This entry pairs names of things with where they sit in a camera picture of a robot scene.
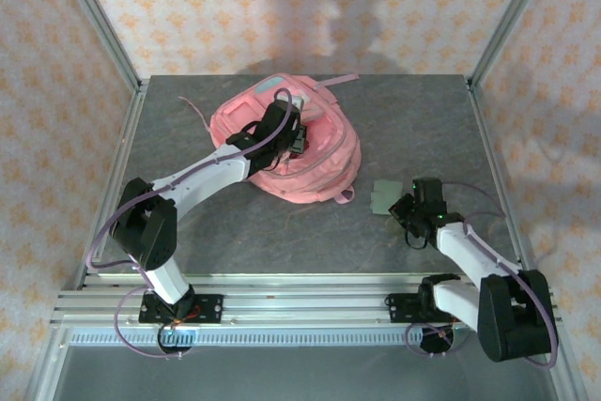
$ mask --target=metal corner post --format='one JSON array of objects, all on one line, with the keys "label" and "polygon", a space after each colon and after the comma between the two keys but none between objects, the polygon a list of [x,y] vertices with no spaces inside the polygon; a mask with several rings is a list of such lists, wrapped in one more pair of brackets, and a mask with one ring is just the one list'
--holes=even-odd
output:
[{"label": "metal corner post", "polygon": [[495,32],[492,34],[492,38],[486,45],[485,51],[480,57],[473,74],[469,78],[470,86],[478,86],[484,79],[529,1],[530,0],[511,0],[509,2],[507,9],[501,16],[501,20],[499,21]]},{"label": "metal corner post", "polygon": [[117,37],[115,29],[111,26],[104,10],[100,6],[99,0],[78,0],[82,10],[92,23],[92,26],[98,33],[100,41],[107,52],[115,62],[119,73],[131,89],[135,90],[140,86],[140,78],[133,67],[121,41]]}]

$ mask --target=pink backpack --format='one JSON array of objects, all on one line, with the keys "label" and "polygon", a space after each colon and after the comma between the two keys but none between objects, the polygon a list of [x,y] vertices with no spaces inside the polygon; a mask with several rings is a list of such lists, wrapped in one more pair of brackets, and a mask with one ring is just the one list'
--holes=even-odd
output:
[{"label": "pink backpack", "polygon": [[300,122],[307,128],[304,152],[286,152],[272,170],[250,177],[254,185],[296,204],[334,199],[340,204],[355,197],[351,185],[361,164],[359,138],[338,101],[324,86],[357,75],[316,82],[306,76],[274,74],[224,103],[210,119],[210,135],[219,147],[230,135],[263,117],[279,88],[290,90],[302,105]]}]

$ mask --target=patterned wallpaper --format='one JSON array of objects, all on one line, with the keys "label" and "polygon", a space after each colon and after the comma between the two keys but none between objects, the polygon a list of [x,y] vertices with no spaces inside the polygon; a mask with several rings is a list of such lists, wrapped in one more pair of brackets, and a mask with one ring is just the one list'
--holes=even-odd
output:
[{"label": "patterned wallpaper", "polygon": [[484,83],[510,195],[601,393],[601,0],[531,0]]},{"label": "patterned wallpaper", "polygon": [[100,0],[151,74],[471,73],[509,0]]},{"label": "patterned wallpaper", "polygon": [[131,93],[76,0],[0,0],[0,399],[23,399]]}]

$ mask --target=gray tabletop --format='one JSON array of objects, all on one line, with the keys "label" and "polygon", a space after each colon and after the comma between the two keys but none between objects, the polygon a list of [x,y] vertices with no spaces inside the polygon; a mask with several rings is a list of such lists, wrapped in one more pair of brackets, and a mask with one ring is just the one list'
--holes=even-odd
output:
[{"label": "gray tabletop", "polygon": [[[209,117],[223,102],[264,76],[155,76],[150,79],[124,176],[151,181],[214,150],[192,100]],[[328,76],[317,76],[325,79]],[[390,217],[374,215],[374,181],[414,177],[468,182],[496,193],[463,77],[365,75],[331,87],[355,127],[362,166],[356,198],[295,205],[252,183],[229,186],[193,208],[179,223],[176,261],[187,273],[329,273],[457,271],[431,247],[404,241]],[[445,188],[451,211],[494,210],[490,200],[461,187]],[[481,216],[476,231],[515,260],[503,220]],[[123,257],[109,240],[102,261]]]}]

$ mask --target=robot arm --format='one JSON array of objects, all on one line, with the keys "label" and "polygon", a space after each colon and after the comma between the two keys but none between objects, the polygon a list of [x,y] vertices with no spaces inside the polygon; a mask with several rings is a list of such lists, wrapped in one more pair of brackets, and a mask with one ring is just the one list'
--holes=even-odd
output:
[{"label": "robot arm", "polygon": [[416,322],[438,322],[440,314],[449,314],[478,332],[483,350],[494,362],[553,349],[551,340],[557,341],[557,333],[545,276],[509,262],[478,237],[461,215],[449,213],[439,179],[415,179],[413,189],[413,195],[405,194],[390,208],[405,228],[406,239],[409,233],[423,238],[424,246],[429,243],[451,258],[471,283],[453,274],[424,278],[417,297],[394,295],[401,301],[405,296],[406,301],[406,312],[397,314],[415,317]]},{"label": "robot arm", "polygon": [[[287,108],[291,111],[286,119]],[[283,121],[285,124],[281,131],[261,146],[260,143],[276,132]],[[272,166],[295,144],[300,123],[299,107],[289,107],[287,101],[276,97],[260,121],[248,124],[242,131],[230,136],[224,145],[200,162],[150,183],[135,178],[126,185],[120,207],[140,194],[169,187],[194,168],[204,165],[171,190],[127,210],[111,229],[111,236],[145,272],[154,293],[173,318],[185,317],[193,308],[194,298],[192,286],[173,258],[177,247],[177,222],[219,190]],[[223,159],[244,150],[248,153]]]}]

